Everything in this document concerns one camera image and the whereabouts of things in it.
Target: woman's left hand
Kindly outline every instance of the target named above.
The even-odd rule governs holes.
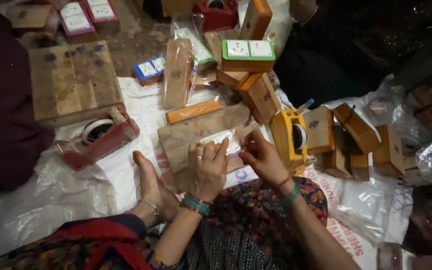
[[[230,141],[225,138],[221,145],[214,142],[190,144],[189,166],[196,174],[196,198],[212,203],[226,183],[229,156],[226,155]]]

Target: orange wooden strip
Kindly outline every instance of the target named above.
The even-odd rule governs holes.
[[[168,125],[182,122],[197,116],[214,112],[223,108],[219,100],[208,100],[188,107],[180,108],[166,113]]]

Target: wooden board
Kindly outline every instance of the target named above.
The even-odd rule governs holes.
[[[347,136],[349,134],[339,126],[333,127],[332,133],[334,134],[335,149],[334,151],[323,153],[322,168],[327,174],[337,178],[351,177],[351,158],[347,147]]]
[[[278,97],[266,73],[249,76],[239,90],[251,114],[260,124],[267,125],[281,108]]]
[[[223,108],[219,100],[208,100],[188,107],[180,108],[166,113],[168,125],[176,124],[184,120],[192,119],[203,114],[214,112]]]
[[[333,135],[333,112],[321,106],[303,114],[308,137],[308,154],[315,155],[336,149]]]
[[[45,31],[54,34],[59,23],[56,10],[51,5],[9,6],[5,16],[17,31]]]
[[[333,109],[333,113],[363,153],[368,154],[381,146],[376,132],[347,103]]]
[[[165,109],[183,107],[188,102],[192,47],[188,38],[171,39],[167,42],[163,94]]]
[[[34,119],[46,127],[94,119],[124,107],[105,41],[29,50]]]
[[[218,132],[244,125],[249,115],[248,107],[244,104],[237,104],[158,129],[159,141],[166,152],[173,174],[189,165],[189,144]]]
[[[381,136],[381,147],[372,153],[373,164],[386,176],[404,175],[403,149],[396,127],[381,125],[376,130]]]
[[[239,39],[262,40],[272,17],[273,12],[267,0],[249,0]]]
[[[351,154],[351,174],[356,181],[369,181],[369,154]]]

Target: person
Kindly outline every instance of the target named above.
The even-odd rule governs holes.
[[[345,97],[375,91],[390,72],[375,65],[344,31],[340,1],[291,0],[293,25],[274,64],[281,89],[298,107],[314,99],[312,108]]]
[[[0,269],[360,269],[326,230],[324,193],[309,179],[292,178],[260,132],[251,132],[239,153],[260,180],[222,192],[228,144],[226,138],[221,145],[189,146],[196,185],[182,204],[135,151],[142,199],[133,209],[66,223],[0,256]],[[203,217],[184,204],[188,198],[211,204],[211,211]],[[147,229],[159,220],[170,222],[151,246]]]

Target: wooden block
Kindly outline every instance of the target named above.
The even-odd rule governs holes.
[[[189,121],[167,125],[158,129],[159,141],[166,152],[173,175],[188,167],[189,144],[235,127],[238,127],[235,128],[237,134],[245,131],[246,128],[239,126],[244,127],[249,114],[248,107],[244,104],[237,104],[201,115]]]
[[[336,149],[332,131],[333,112],[321,106],[303,114],[308,136],[308,154],[331,152]]]
[[[327,174],[336,178],[351,177],[351,157],[347,148],[347,134],[341,127],[332,128],[334,134],[334,151],[322,155],[322,168]]]
[[[105,41],[29,50],[34,119],[49,128],[124,109]]]
[[[272,17],[273,11],[266,0],[249,0],[239,39],[262,40]]]
[[[221,70],[232,72],[265,73],[273,71],[276,60],[273,43],[271,41],[255,40],[222,40]],[[234,54],[231,49],[246,50],[245,55]]]
[[[239,90],[244,103],[251,110],[256,122],[267,125],[281,108],[273,85],[266,73],[256,73],[249,76]]]
[[[165,93],[163,107],[183,107],[188,102],[191,71],[191,40],[170,39],[167,42],[165,65]]]
[[[386,176],[404,175],[403,149],[396,127],[381,125],[376,127],[376,130],[381,136],[381,147],[372,153],[374,166]]]
[[[333,109],[333,113],[363,153],[368,154],[381,146],[376,132],[347,103]]]
[[[59,25],[59,16],[51,5],[9,6],[6,18],[21,35],[30,31],[55,34]]]
[[[217,80],[237,91],[249,78],[249,72],[229,72],[216,69]]]
[[[223,104],[219,100],[208,100],[197,103],[178,110],[169,111],[166,113],[166,122],[168,125],[192,119],[197,116],[214,112],[223,108]]]
[[[369,181],[369,154],[351,154],[351,174],[356,181]]]

